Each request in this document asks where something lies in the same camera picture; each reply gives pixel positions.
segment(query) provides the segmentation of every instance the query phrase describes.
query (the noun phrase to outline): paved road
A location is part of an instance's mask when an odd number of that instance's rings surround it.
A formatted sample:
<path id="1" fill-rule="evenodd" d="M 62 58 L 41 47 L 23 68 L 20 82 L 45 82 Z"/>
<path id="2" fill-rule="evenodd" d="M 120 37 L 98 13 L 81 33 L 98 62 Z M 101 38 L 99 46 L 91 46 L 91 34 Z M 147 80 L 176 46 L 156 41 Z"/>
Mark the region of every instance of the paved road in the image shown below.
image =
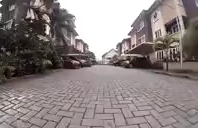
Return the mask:
<path id="1" fill-rule="evenodd" d="M 0 128 L 198 128 L 198 82 L 94 66 L 0 86 Z"/>

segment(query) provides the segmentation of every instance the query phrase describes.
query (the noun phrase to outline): street light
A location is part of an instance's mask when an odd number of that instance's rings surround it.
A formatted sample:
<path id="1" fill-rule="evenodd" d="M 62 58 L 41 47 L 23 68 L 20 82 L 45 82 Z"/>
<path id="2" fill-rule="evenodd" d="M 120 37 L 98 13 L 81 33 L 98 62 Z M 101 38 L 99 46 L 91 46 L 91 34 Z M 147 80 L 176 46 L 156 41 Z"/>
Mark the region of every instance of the street light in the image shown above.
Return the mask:
<path id="1" fill-rule="evenodd" d="M 176 21 L 177 21 L 178 30 L 180 32 L 179 33 L 179 50 L 180 50 L 180 64 L 181 64 L 181 68 L 182 68 L 182 66 L 183 66 L 183 52 L 182 52 L 182 35 L 183 35 L 183 33 L 182 33 L 182 29 L 184 26 L 181 27 L 181 24 L 179 23 L 179 21 L 182 21 L 182 16 L 180 15 L 177 8 L 174 8 L 174 7 L 164 4 L 164 3 L 162 3 L 162 4 L 170 7 L 171 9 L 176 10 L 176 13 L 178 15 L 178 17 L 176 18 Z"/>

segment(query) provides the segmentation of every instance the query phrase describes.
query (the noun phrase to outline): lamp post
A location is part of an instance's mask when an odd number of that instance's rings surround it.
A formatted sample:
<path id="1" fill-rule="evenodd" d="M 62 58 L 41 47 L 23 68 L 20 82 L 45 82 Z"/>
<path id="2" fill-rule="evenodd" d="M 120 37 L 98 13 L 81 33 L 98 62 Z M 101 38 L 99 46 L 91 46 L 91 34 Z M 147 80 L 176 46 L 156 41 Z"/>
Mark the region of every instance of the lamp post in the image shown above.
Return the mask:
<path id="1" fill-rule="evenodd" d="M 179 50 L 180 50 L 180 64 L 181 64 L 181 68 L 183 67 L 183 49 L 182 49 L 182 35 L 183 35 L 183 29 L 184 29 L 184 23 L 183 23 L 183 26 L 181 26 L 181 23 L 180 22 L 183 22 L 183 19 L 182 19 L 182 16 L 180 15 L 180 11 L 178 10 L 178 8 L 174 8 L 170 5 L 167 5 L 167 4 L 164 4 L 162 3 L 163 5 L 166 5 L 168 6 L 169 8 L 173 9 L 176 11 L 177 13 L 177 18 L 176 18 L 176 22 L 177 22 L 177 26 L 178 26 L 178 30 L 179 30 Z"/>

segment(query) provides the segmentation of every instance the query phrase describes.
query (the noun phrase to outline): townhouse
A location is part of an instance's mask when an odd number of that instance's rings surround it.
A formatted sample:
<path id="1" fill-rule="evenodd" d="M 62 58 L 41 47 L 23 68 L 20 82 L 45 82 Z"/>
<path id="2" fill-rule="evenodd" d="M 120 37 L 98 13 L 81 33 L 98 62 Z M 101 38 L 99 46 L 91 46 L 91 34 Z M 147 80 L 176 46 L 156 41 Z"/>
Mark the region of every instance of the townhouse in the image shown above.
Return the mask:
<path id="1" fill-rule="evenodd" d="M 127 52 L 125 45 L 118 43 L 116 48 L 121 54 L 141 54 L 150 56 L 152 62 L 163 60 L 163 49 L 155 49 L 154 41 L 170 34 L 175 38 L 183 35 L 189 20 L 198 16 L 198 0 L 156 0 L 148 10 L 143 10 L 131 25 L 128 33 L 131 45 Z M 169 60 L 179 61 L 179 42 L 173 43 L 168 50 Z"/>
<path id="2" fill-rule="evenodd" d="M 12 27 L 12 24 L 18 24 L 24 18 L 35 19 L 36 16 L 30 6 L 39 8 L 44 12 L 43 18 L 50 23 L 50 14 L 52 13 L 53 0 L 1 0 L 0 13 L 2 14 L 1 22 L 5 24 L 7 29 Z M 50 26 L 46 24 L 47 35 L 50 35 Z"/>
<path id="3" fill-rule="evenodd" d="M 111 49 L 102 55 L 102 64 L 109 64 L 113 57 L 118 56 L 115 49 Z"/>
<path id="4" fill-rule="evenodd" d="M 127 54 L 148 55 L 153 52 L 152 31 L 150 17 L 147 10 L 143 10 L 131 25 L 129 32 L 131 37 L 131 48 Z"/>
<path id="5" fill-rule="evenodd" d="M 118 56 L 126 54 L 131 49 L 131 38 L 125 38 L 116 45 Z"/>
<path id="6" fill-rule="evenodd" d="M 89 51 L 89 46 L 82 39 L 76 39 L 75 49 L 77 49 L 80 53 L 87 53 Z"/>
<path id="7" fill-rule="evenodd" d="M 13 24 L 19 24 L 22 19 L 35 19 L 36 15 L 34 14 L 34 10 L 32 8 L 39 8 L 40 11 L 44 12 L 43 18 L 48 23 L 46 24 L 45 33 L 52 38 L 54 43 L 61 43 L 61 45 L 63 45 L 62 41 L 57 40 L 55 36 L 52 36 L 49 26 L 51 23 L 50 16 L 53 13 L 53 9 L 59 9 L 59 3 L 53 3 L 53 0 L 1 0 L 0 4 L 0 13 L 2 15 L 1 22 L 5 24 L 6 29 L 10 29 Z M 61 28 L 68 44 L 67 52 L 85 53 L 88 51 L 89 46 L 84 43 L 83 40 L 76 40 L 76 37 L 79 35 L 75 29 L 75 20 L 70 21 L 69 24 L 71 24 L 73 29 L 67 30 Z"/>

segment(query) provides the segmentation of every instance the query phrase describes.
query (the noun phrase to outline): white sky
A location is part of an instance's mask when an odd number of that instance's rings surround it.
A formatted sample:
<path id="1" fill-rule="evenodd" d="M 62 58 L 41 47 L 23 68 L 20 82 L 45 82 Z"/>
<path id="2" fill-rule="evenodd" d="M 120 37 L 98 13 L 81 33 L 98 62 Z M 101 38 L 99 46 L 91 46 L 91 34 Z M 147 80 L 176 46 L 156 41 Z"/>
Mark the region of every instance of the white sky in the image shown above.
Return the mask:
<path id="1" fill-rule="evenodd" d="M 59 0 L 76 16 L 78 38 L 89 44 L 97 59 L 128 37 L 131 24 L 154 0 Z"/>

